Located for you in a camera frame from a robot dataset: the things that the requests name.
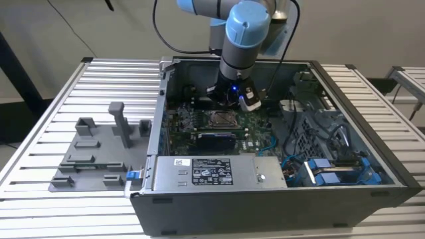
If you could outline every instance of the barcode sticker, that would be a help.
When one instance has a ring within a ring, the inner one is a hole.
[[[174,158],[174,165],[175,166],[190,166],[190,159],[189,158]]]

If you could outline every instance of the slotted metal surface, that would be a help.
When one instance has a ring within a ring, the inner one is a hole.
[[[378,135],[425,186],[423,135],[390,107],[359,73],[325,66]],[[78,117],[113,123],[110,101],[126,105],[129,122],[152,119],[159,84],[158,62],[94,59],[81,64],[48,112],[0,173],[0,238],[149,238],[142,233],[122,192],[49,193],[48,183],[66,152]],[[355,238],[425,237],[425,193],[398,208],[378,210],[353,229],[302,230],[197,238]]]

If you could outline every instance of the green circuit board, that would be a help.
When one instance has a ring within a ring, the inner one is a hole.
[[[171,155],[241,155],[271,146],[271,126],[263,111],[217,111],[178,108],[170,119]],[[222,152],[197,150],[195,138],[201,133],[231,133],[234,149]],[[279,156],[279,147],[263,151],[262,156]]]

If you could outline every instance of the black cable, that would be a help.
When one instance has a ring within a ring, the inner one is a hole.
[[[289,45],[290,45],[290,42],[291,42],[291,38],[293,38],[294,32],[297,30],[298,23],[299,23],[299,18],[301,18],[301,8],[299,8],[299,4],[298,4],[297,0],[289,0],[289,1],[291,1],[291,3],[294,4],[294,6],[297,8],[297,20],[294,22],[293,30],[291,30],[291,33],[290,33],[287,44],[286,44],[285,49],[283,49],[283,53],[281,54],[281,58],[279,58],[279,61],[277,63],[277,67],[275,67],[275,70],[274,70],[274,73],[273,73],[270,84],[269,84],[269,86],[267,86],[267,88],[265,90],[266,92],[271,89],[271,86],[273,86],[273,83],[274,83],[274,79],[275,79],[275,75],[277,75],[277,71],[278,71],[281,63],[283,61],[283,58],[285,58],[285,55],[286,55],[286,51],[287,51],[287,48],[289,48]]]
[[[349,148],[351,149],[351,148],[353,148],[353,145],[351,145],[351,133],[350,133],[349,127],[347,127],[347,125],[346,125],[345,123],[337,125],[337,126],[333,128],[333,130],[331,130],[331,132],[330,132],[330,134],[329,134],[329,137],[327,137],[327,141],[330,141],[331,138],[334,138],[334,139],[338,141],[338,139],[334,137],[334,133],[335,133],[335,131],[338,130],[338,128],[341,128],[341,127],[345,128],[345,131],[346,131],[346,140],[347,140]]]
[[[152,23],[153,23],[154,32],[157,33],[157,36],[158,36],[159,40],[162,41],[162,43],[163,43],[163,44],[167,46],[167,48],[170,48],[173,51],[175,51],[175,52],[178,52],[178,53],[182,53],[182,54],[210,54],[211,51],[182,51],[182,50],[178,50],[178,49],[175,49],[175,48],[166,42],[166,40],[165,40],[163,37],[161,36],[159,31],[158,31],[158,28],[157,28],[157,21],[156,21],[157,3],[158,3],[158,0],[154,0],[154,2],[153,2],[153,9],[152,9]]]
[[[81,37],[78,36],[78,34],[74,32],[69,22],[66,21],[64,15],[60,13],[60,11],[57,10],[57,8],[53,6],[53,4],[50,3],[50,0],[46,0],[48,4],[52,6],[52,8],[54,9],[54,11],[57,12],[57,14],[60,15],[61,19],[65,21],[66,25],[69,26],[73,34],[76,35],[76,37],[80,39],[80,41],[84,43],[84,45],[86,46],[86,48],[89,49],[89,51],[92,52],[93,56],[97,58],[96,53],[93,52],[92,48],[86,45],[85,41],[81,39]]]
[[[411,115],[410,115],[410,117],[409,117],[409,120],[410,120],[410,121],[413,120],[413,117],[414,117],[415,114],[417,114],[417,111],[413,111],[413,112],[411,112]]]
[[[0,141],[0,145],[5,145],[5,146],[9,146],[10,148],[17,149],[17,147],[14,147],[13,145],[10,145],[10,144],[8,144],[8,143],[5,143],[5,142],[2,142],[2,141]]]
[[[290,128],[289,128],[289,134],[285,138],[285,141],[283,141],[283,144],[282,144],[282,151],[283,151],[283,154],[286,156],[290,156],[290,154],[287,153],[286,151],[286,146],[287,146],[287,142],[289,142],[289,139],[290,139],[290,136],[293,134],[293,131],[294,131],[294,125],[295,125],[295,122],[297,122],[297,106],[295,106],[295,101],[294,101],[294,98],[291,98],[291,101],[293,101],[293,117],[291,117],[291,123],[290,123]]]
[[[395,97],[397,97],[397,94],[398,94],[399,88],[401,88],[401,85],[398,86],[398,89],[395,90],[395,94],[394,94],[394,98],[393,98],[391,104],[394,104],[394,102],[395,102]]]

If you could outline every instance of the gray wall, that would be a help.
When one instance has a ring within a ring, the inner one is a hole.
[[[98,57],[174,55],[152,27],[153,0],[52,0]],[[367,77],[391,65],[425,66],[423,0],[302,0],[302,17],[286,59],[354,64]],[[207,47],[209,20],[159,0],[157,24],[179,49]],[[45,98],[56,95],[80,59],[90,56],[45,0],[0,0],[0,31]],[[0,100],[18,95],[0,72]]]

